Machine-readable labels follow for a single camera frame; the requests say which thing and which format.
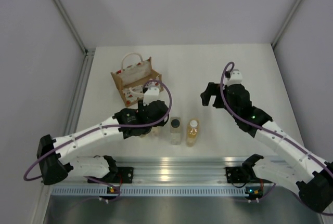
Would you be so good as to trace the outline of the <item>amber bottle white cap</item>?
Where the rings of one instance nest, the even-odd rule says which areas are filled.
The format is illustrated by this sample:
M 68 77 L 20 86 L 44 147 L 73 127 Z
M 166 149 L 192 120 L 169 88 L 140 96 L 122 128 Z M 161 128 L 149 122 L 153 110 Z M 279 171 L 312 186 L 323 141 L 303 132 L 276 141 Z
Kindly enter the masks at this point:
M 188 147 L 193 147 L 195 145 L 199 135 L 199 126 L 199 120 L 197 118 L 189 120 L 186 129 L 186 145 Z
M 154 137 L 159 136 L 160 133 L 161 133 L 161 127 L 160 127 L 160 126 L 153 127 L 153 128 L 151 129 L 151 134 L 152 134 Z

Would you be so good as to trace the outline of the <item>clear bottle dark cap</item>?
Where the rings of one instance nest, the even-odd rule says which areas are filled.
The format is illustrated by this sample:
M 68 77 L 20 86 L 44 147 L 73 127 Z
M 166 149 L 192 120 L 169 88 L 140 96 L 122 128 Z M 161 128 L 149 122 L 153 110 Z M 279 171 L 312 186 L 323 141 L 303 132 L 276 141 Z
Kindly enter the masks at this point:
M 170 136 L 172 145 L 180 145 L 182 142 L 182 124 L 179 117 L 170 118 Z

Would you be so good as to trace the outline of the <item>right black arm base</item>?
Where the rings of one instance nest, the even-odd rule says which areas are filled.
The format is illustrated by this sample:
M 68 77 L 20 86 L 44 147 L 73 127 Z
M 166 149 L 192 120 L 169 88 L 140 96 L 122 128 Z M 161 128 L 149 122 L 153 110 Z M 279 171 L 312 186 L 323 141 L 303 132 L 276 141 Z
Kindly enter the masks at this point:
M 258 183 L 260 179 L 255 176 L 252 169 L 242 166 L 225 167 L 225 173 L 228 183 Z

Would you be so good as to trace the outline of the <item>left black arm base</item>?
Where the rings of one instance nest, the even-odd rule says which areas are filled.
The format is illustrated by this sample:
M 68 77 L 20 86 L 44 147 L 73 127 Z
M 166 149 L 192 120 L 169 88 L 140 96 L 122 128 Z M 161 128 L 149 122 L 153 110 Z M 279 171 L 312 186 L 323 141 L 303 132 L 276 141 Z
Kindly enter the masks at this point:
M 93 177 L 93 180 L 88 179 L 88 183 L 125 183 L 131 184 L 133 182 L 133 174 L 134 168 L 133 167 L 117 167 L 115 172 L 109 172 L 107 175 L 103 176 L 102 178 Z

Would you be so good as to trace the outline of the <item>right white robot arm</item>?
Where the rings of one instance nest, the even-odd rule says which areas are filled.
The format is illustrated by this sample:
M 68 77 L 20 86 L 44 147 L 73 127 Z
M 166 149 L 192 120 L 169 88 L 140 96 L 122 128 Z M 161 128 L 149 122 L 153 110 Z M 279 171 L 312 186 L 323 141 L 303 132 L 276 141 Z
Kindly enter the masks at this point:
M 300 201 L 317 213 L 332 203 L 332 163 L 298 145 L 265 111 L 252 105 L 242 84 L 222 86 L 210 82 L 201 94 L 203 105 L 215 96 L 213 107 L 225 109 L 237 126 L 277 153 L 287 166 L 279 166 L 254 154 L 242 163 L 242 175 L 249 181 L 264 179 L 298 195 Z

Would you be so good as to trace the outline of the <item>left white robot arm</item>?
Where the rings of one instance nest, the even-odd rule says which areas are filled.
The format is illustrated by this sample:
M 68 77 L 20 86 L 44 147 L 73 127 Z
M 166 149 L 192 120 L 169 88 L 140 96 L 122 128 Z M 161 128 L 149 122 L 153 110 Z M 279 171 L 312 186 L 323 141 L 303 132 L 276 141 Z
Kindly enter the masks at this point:
M 137 109 L 122 109 L 103 122 L 67 136 L 40 139 L 37 163 L 42 182 L 54 185 L 70 177 L 85 177 L 92 183 L 111 183 L 119 173 L 116 161 L 109 155 L 82 156 L 93 148 L 139 137 L 169 120 L 170 104 L 159 99 L 160 83 L 153 80 L 143 86 L 143 98 Z

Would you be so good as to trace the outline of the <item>aluminium mounting rail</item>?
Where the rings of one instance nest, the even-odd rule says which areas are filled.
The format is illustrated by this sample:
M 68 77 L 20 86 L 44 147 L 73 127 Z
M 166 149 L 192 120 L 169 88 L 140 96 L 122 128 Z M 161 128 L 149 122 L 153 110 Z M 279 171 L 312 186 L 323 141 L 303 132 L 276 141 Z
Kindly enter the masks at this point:
M 72 163 L 61 164 L 55 155 L 40 158 L 38 165 L 41 177 L 45 185 L 54 185 L 67 178 L 102 178 L 109 172 L 117 170 L 116 161 L 110 156 L 77 157 Z M 327 162 L 320 161 L 308 154 L 295 160 L 294 164 L 283 166 L 271 162 L 263 156 L 254 154 L 242 163 L 242 167 L 252 169 L 260 180 L 282 185 L 289 190 L 295 190 L 301 186 L 323 183 L 328 178 L 329 169 Z M 220 168 L 214 174 L 213 167 L 200 165 L 190 166 L 183 162 L 179 166 L 166 168 L 152 168 L 147 176 L 159 177 L 161 182 L 189 183 L 194 181 L 209 181 L 216 176 L 224 176 L 227 181 L 225 168 Z

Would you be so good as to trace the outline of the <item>left aluminium frame post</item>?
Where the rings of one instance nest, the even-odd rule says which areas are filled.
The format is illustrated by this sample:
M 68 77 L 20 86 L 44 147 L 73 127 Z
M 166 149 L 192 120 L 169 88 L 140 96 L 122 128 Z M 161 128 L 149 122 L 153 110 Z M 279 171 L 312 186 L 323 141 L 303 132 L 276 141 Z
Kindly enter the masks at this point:
M 80 51 L 85 55 L 87 53 L 87 48 L 85 47 L 81 37 L 79 36 L 79 33 L 72 22 L 67 10 L 65 9 L 63 3 L 61 0 L 52 0 L 54 3 L 57 11 L 59 12 L 61 18 L 63 19 L 67 29 L 71 33 L 73 39 L 75 40 L 76 44 L 78 45 Z

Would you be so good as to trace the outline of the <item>aluminium frame post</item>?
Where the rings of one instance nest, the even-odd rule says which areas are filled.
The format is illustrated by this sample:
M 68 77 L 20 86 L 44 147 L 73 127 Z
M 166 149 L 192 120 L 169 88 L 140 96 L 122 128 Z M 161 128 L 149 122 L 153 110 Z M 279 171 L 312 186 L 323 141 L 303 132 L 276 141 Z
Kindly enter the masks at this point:
M 52 0 L 54 3 L 57 11 L 59 12 L 61 18 L 63 19 L 67 29 L 71 33 L 73 39 L 75 40 L 76 44 L 78 45 L 80 51 L 85 55 L 87 53 L 87 48 L 85 47 L 81 37 L 79 36 L 79 33 L 72 22 L 67 10 L 65 9 L 63 3 L 61 0 Z
M 287 11 L 287 14 L 286 14 L 281 26 L 279 27 L 275 37 L 271 41 L 271 47 L 273 50 L 276 48 L 279 41 L 282 39 L 285 31 L 288 29 L 288 27 L 292 23 L 294 17 L 296 16 L 297 12 L 301 8 L 304 1 L 305 0 L 293 0 L 293 3 L 291 5 L 290 9 Z

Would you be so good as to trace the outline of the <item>right aluminium frame post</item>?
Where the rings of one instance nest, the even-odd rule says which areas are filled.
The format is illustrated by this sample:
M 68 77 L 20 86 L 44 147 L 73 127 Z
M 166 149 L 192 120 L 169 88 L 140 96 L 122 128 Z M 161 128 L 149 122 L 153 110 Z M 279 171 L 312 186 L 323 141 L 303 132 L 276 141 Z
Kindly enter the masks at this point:
M 296 16 L 297 12 L 301 8 L 304 1 L 305 0 L 293 0 L 293 3 L 291 5 L 290 9 L 287 11 L 287 14 L 286 14 L 281 26 L 279 27 L 275 37 L 271 41 L 271 47 L 273 50 L 276 48 L 279 41 L 282 39 L 285 31 L 288 29 L 288 27 L 292 23 L 294 17 Z

